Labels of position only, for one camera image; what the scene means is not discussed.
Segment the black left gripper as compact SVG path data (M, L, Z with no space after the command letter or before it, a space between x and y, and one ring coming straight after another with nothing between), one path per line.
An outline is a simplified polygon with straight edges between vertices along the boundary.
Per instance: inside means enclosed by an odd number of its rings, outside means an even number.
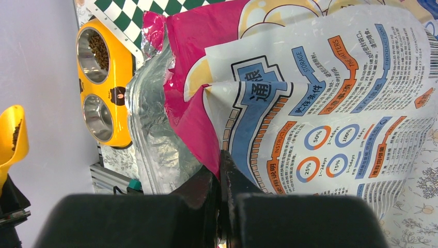
M1 247L22 247L16 226L27 221L30 205L8 175L1 193Z

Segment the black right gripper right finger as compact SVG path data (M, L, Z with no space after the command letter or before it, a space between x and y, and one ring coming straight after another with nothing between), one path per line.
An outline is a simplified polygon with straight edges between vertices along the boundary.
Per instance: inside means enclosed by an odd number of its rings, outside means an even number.
M372 210L351 196L262 192L221 152L222 238L228 247L388 247Z

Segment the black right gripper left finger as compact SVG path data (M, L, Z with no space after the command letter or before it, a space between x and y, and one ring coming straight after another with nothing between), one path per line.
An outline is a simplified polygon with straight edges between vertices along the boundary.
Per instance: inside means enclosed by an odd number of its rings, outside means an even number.
M215 247L220 183L205 167L169 194L69 195L36 247Z

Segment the yellow plastic scoop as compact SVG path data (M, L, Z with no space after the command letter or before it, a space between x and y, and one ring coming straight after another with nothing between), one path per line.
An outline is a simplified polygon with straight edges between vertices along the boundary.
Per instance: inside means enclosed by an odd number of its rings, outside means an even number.
M12 165L23 160L29 151L25 111L12 105L1 114L1 188Z

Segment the cat food bag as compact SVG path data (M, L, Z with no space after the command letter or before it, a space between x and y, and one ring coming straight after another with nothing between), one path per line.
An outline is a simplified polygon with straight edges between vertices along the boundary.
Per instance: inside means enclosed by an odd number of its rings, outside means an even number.
M354 195L382 218L437 115L437 34L399 1L229 1L140 15L126 105L167 194L228 151L269 194Z

